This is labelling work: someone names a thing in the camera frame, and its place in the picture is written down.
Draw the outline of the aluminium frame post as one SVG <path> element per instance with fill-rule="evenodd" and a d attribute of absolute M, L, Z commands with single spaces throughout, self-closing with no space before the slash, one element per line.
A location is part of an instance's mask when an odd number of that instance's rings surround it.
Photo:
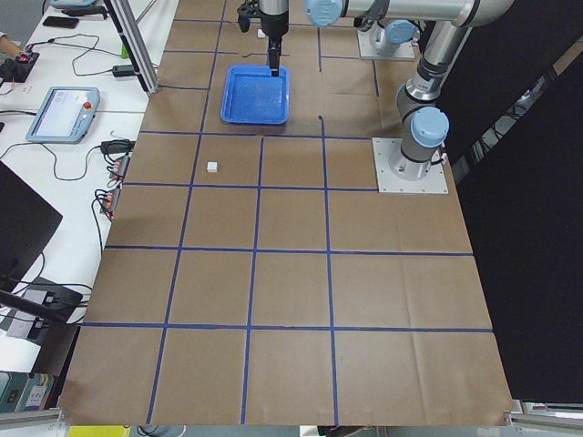
<path fill-rule="evenodd" d="M 159 90 L 159 78 L 152 64 L 138 23 L 127 0 L 105 0 L 105 7 L 125 47 L 134 73 L 148 96 Z"/>

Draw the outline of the black power adapter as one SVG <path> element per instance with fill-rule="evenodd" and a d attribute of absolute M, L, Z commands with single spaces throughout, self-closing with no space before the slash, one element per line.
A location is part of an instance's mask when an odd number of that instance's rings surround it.
<path fill-rule="evenodd" d="M 116 65 L 112 66 L 113 77 L 129 77 L 134 76 L 135 70 L 132 65 Z"/>

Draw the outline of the teach pendant tablet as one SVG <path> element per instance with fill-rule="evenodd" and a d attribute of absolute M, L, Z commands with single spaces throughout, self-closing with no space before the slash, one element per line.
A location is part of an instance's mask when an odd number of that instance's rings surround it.
<path fill-rule="evenodd" d="M 96 87 L 51 86 L 36 113 L 26 140 L 78 144 L 88 132 L 100 102 Z"/>

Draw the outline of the black smartphone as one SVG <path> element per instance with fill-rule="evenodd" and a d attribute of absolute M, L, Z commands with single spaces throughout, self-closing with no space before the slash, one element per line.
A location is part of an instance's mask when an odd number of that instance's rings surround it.
<path fill-rule="evenodd" d="M 79 23 L 78 18 L 65 16 L 48 16 L 43 22 L 42 26 L 53 28 L 74 29 Z"/>

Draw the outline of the blue plastic tray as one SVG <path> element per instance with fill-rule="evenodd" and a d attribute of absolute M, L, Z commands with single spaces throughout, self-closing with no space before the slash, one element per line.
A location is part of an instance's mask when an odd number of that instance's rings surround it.
<path fill-rule="evenodd" d="M 268 66 L 233 65 L 227 70 L 220 110 L 222 121 L 243 125 L 282 125 L 290 114 L 290 71 L 277 76 Z"/>

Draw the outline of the brown paper table cover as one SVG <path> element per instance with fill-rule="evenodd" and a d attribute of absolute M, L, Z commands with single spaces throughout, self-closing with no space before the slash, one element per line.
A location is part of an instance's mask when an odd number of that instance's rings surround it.
<path fill-rule="evenodd" d="M 220 119 L 262 64 L 234 1 L 179 3 L 59 404 L 82 425 L 470 425 L 511 407 L 465 223 L 378 192 L 414 66 L 292 2 L 280 127 Z M 206 170 L 209 161 L 217 173 Z"/>

